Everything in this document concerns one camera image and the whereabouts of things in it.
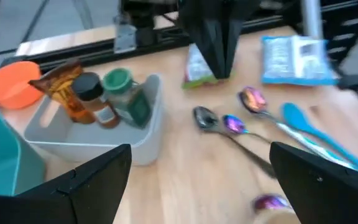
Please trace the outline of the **white plastic bin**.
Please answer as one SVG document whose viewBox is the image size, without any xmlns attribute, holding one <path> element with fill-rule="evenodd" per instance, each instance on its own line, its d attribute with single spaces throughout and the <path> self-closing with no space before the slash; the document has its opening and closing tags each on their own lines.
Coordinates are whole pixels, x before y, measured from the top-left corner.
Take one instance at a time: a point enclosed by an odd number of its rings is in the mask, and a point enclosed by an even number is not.
<svg viewBox="0 0 358 224">
<path fill-rule="evenodd" d="M 52 100 L 44 97 L 24 130 L 24 139 L 66 161 L 85 162 L 121 144 L 130 144 L 132 164 L 146 166 L 158 158 L 163 138 L 162 79 L 151 74 L 144 83 L 144 91 L 152 104 L 152 116 L 144 129 L 120 122 L 113 129 L 104 129 L 98 123 L 74 123 L 59 106 L 47 126 L 41 117 Z"/>
</svg>

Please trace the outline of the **silver metal post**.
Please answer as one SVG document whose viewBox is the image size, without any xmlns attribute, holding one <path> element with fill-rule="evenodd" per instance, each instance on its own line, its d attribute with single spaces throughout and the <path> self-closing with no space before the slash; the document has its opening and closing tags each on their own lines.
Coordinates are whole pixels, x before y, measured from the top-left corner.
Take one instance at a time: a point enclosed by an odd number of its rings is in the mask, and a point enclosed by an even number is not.
<svg viewBox="0 0 358 224">
<path fill-rule="evenodd" d="M 314 39 L 323 39 L 323 22 L 320 0 L 300 0 L 303 32 Z"/>
</svg>

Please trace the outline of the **black clamp block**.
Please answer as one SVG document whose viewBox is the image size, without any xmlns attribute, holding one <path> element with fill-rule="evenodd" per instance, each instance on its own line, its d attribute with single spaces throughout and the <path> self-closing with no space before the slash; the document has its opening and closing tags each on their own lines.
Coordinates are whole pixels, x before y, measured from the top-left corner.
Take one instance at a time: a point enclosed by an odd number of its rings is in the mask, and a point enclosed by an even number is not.
<svg viewBox="0 0 358 224">
<path fill-rule="evenodd" d="M 338 80 L 337 87 L 340 90 L 358 91 L 358 74 L 341 77 Z"/>
</svg>

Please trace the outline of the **green lid spice jar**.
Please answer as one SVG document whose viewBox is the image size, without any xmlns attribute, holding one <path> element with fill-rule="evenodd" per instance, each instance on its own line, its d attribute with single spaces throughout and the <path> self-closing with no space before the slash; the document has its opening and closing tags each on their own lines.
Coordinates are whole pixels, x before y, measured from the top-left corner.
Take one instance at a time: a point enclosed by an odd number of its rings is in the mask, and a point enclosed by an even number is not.
<svg viewBox="0 0 358 224">
<path fill-rule="evenodd" d="M 145 128 L 152 114 L 142 84 L 134 81 L 126 68 L 111 70 L 102 79 L 102 86 L 118 115 L 129 125 Z"/>
</svg>

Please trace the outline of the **iridescent spoon at right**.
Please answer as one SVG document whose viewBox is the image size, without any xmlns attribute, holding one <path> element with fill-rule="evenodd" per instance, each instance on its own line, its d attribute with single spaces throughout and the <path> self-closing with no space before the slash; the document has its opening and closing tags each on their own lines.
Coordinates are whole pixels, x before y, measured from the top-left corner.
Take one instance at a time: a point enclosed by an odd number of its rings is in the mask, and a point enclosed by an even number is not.
<svg viewBox="0 0 358 224">
<path fill-rule="evenodd" d="M 204 106 L 196 106 L 192 110 L 193 118 L 196 125 L 205 133 L 216 133 L 231 140 L 255 165 L 257 165 L 263 172 L 265 172 L 270 178 L 276 179 L 275 172 L 272 165 L 254 154 L 248 148 L 243 146 L 240 142 L 235 140 L 229 133 L 227 133 L 220 125 L 220 121 L 216 113 Z"/>
</svg>

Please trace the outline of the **teal plastic spatula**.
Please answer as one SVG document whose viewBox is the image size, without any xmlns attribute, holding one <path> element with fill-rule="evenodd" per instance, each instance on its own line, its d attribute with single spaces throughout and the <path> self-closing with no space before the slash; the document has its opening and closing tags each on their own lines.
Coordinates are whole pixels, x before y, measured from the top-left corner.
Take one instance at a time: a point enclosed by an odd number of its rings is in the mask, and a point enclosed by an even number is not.
<svg viewBox="0 0 358 224">
<path fill-rule="evenodd" d="M 282 116 L 284 121 L 291 127 L 303 131 L 305 133 L 316 136 L 326 144 L 331 146 L 334 150 L 340 153 L 341 159 L 352 164 L 358 170 L 358 157 L 346 150 L 342 145 L 335 141 L 331 136 L 316 129 L 309 121 L 304 112 L 293 103 L 284 103 L 282 105 Z"/>
</svg>

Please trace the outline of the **brown orange snack bag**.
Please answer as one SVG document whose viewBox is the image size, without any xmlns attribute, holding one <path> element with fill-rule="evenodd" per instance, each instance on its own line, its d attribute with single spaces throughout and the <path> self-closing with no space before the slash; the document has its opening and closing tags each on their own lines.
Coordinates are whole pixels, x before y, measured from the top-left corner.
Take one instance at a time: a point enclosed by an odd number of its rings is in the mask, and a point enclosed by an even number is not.
<svg viewBox="0 0 358 224">
<path fill-rule="evenodd" d="M 60 103 L 73 122 L 91 124 L 95 119 L 71 89 L 74 79 L 82 73 L 80 61 L 74 58 L 45 73 L 38 80 L 30 80 L 28 84 Z"/>
</svg>

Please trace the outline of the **black slotted frame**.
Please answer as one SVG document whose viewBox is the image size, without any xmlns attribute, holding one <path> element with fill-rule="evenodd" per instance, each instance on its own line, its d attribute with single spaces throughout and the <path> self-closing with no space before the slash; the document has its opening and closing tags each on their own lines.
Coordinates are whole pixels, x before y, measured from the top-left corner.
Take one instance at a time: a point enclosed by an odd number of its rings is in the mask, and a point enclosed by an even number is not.
<svg viewBox="0 0 358 224">
<path fill-rule="evenodd" d="M 328 57 L 339 66 L 358 42 L 358 0 L 321 0 L 321 13 Z"/>
</svg>

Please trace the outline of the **blue edged ramen packet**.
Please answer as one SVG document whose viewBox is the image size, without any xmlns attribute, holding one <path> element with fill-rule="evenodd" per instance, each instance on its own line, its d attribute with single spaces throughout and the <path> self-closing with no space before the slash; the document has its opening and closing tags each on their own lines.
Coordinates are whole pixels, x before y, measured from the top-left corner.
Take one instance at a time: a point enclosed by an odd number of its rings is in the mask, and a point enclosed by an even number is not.
<svg viewBox="0 0 358 224">
<path fill-rule="evenodd" d="M 326 41 L 308 36 L 263 36 L 264 84 L 335 85 Z"/>
</svg>

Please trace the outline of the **teal white patterned utensil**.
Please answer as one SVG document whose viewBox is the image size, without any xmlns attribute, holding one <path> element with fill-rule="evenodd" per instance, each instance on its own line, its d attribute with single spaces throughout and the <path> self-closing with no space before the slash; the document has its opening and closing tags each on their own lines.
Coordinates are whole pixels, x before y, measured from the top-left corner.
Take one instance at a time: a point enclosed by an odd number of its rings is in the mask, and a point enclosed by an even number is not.
<svg viewBox="0 0 358 224">
<path fill-rule="evenodd" d="M 304 147 L 306 147 L 309 151 L 316 154 L 317 156 L 320 156 L 326 160 L 329 160 L 331 162 L 337 163 L 339 165 L 342 165 L 344 167 L 357 170 L 352 164 L 345 162 L 341 159 L 338 159 L 337 156 L 327 150 L 325 148 L 318 146 L 313 141 L 309 140 L 308 138 L 304 137 L 302 134 L 294 131 L 292 128 L 289 128 L 286 124 L 283 124 L 281 122 L 276 122 L 276 126 L 287 133 L 290 137 L 298 141 L 300 144 L 302 144 Z"/>
</svg>

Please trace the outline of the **orange spice jar black lid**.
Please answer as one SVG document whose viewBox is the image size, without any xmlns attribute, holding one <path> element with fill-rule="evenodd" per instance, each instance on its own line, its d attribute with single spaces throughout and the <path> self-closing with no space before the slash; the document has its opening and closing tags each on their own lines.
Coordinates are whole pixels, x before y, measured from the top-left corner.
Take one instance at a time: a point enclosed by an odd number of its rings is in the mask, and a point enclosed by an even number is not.
<svg viewBox="0 0 358 224">
<path fill-rule="evenodd" d="M 120 123 L 121 119 L 108 100 L 96 73 L 81 73 L 73 80 L 71 89 L 100 126 L 111 129 Z"/>
</svg>

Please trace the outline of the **green edged ramen packet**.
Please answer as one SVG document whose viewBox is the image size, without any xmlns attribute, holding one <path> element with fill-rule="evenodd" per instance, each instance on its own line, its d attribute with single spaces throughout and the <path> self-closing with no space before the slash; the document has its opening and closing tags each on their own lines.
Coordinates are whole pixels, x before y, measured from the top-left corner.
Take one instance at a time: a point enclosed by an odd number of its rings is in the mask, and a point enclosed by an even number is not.
<svg viewBox="0 0 358 224">
<path fill-rule="evenodd" d="M 196 44 L 190 44 L 186 60 L 183 89 L 198 88 L 201 86 L 218 85 L 227 82 L 227 79 L 217 79 Z"/>
</svg>

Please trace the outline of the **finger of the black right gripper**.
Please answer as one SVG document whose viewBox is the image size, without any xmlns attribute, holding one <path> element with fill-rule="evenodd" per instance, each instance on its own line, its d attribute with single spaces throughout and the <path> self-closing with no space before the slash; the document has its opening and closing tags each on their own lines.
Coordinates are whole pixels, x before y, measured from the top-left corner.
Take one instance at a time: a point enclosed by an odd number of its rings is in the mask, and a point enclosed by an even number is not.
<svg viewBox="0 0 358 224">
<path fill-rule="evenodd" d="M 215 78 L 225 78 L 223 37 L 220 23 L 200 20 L 196 44 Z"/>
<path fill-rule="evenodd" d="M 222 24 L 223 50 L 224 50 L 224 74 L 230 77 L 237 42 L 242 30 L 241 20 L 226 20 Z"/>
</svg>

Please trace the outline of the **black table edge rail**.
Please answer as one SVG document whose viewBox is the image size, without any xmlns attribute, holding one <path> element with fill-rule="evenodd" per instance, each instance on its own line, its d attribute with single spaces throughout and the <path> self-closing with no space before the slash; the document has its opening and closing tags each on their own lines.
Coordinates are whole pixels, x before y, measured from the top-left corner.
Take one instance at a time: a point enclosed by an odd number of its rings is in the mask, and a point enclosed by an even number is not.
<svg viewBox="0 0 358 224">
<path fill-rule="evenodd" d="M 35 55 L 8 57 L 2 61 L 0 68 L 13 62 L 31 61 L 39 65 L 42 73 L 46 73 L 72 58 L 78 59 L 82 65 L 87 67 L 186 47 L 191 43 L 187 36 L 169 37 L 165 35 L 166 33 L 178 33 L 179 31 L 180 29 L 176 27 L 163 28 L 157 32 L 158 42 L 124 53 L 115 53 L 113 50 L 114 39 L 107 39 Z"/>
</svg>

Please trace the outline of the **small iridescent metal spoon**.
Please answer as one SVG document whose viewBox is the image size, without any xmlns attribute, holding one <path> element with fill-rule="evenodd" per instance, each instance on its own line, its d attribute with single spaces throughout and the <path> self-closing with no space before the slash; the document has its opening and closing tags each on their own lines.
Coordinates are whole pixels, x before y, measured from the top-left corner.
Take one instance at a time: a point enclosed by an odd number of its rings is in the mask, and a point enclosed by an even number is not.
<svg viewBox="0 0 358 224">
<path fill-rule="evenodd" d="M 237 116 L 232 114 L 224 114 L 222 115 L 222 122 L 224 127 L 233 134 L 240 135 L 240 134 L 248 134 L 251 136 L 255 136 L 268 144 L 271 144 L 271 140 L 259 135 L 257 133 L 250 132 L 247 128 L 245 123 L 239 119 Z"/>
</svg>

